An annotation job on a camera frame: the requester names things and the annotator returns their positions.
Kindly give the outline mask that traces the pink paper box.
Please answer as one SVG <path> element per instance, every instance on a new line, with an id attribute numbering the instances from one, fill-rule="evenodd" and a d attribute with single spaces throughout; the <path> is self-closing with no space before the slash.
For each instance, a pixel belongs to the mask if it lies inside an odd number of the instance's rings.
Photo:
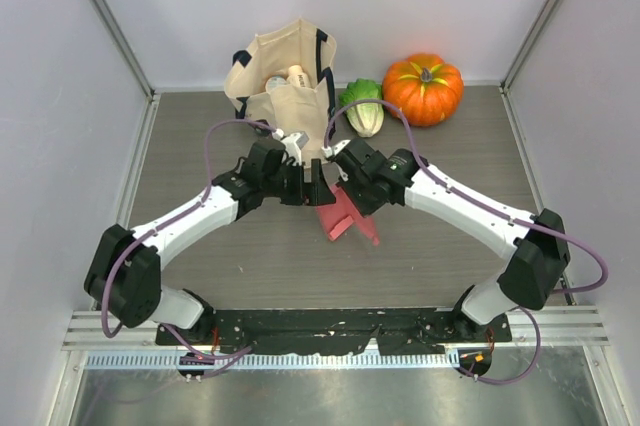
<path id="1" fill-rule="evenodd" d="M 338 185 L 332 185 L 330 191 L 334 194 L 336 202 L 316 208 L 320 224 L 327 238 L 330 241 L 336 241 L 350 227 L 355 226 L 374 246 L 377 246 L 380 239 L 374 219 L 364 217 Z"/>

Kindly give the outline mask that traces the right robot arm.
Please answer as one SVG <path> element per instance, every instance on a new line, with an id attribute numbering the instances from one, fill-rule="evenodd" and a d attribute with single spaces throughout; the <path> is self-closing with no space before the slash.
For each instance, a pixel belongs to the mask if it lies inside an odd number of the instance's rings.
<path id="1" fill-rule="evenodd" d="M 450 316 L 454 334 L 472 341 L 498 316 L 516 308 L 539 311 L 568 266 L 564 223 L 555 212 L 512 208 L 447 177 L 408 149 L 385 156 L 363 139 L 325 148 L 339 168 L 339 187 L 362 216 L 386 204 L 431 214 L 487 246 L 504 267 L 470 286 Z"/>

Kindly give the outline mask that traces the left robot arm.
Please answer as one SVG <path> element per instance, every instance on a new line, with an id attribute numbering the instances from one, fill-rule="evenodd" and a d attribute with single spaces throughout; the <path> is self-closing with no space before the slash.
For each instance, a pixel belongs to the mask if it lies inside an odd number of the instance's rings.
<path id="1" fill-rule="evenodd" d="M 188 290 L 163 285 L 163 269 L 209 233 L 257 209 L 267 198 L 288 206 L 335 202 L 321 162 L 304 179 L 302 132 L 256 141 L 236 166 L 216 176 L 192 200 L 145 225 L 119 224 L 102 235 L 84 281 L 85 291 L 127 328 L 153 321 L 190 344 L 205 343 L 214 329 L 212 307 Z"/>

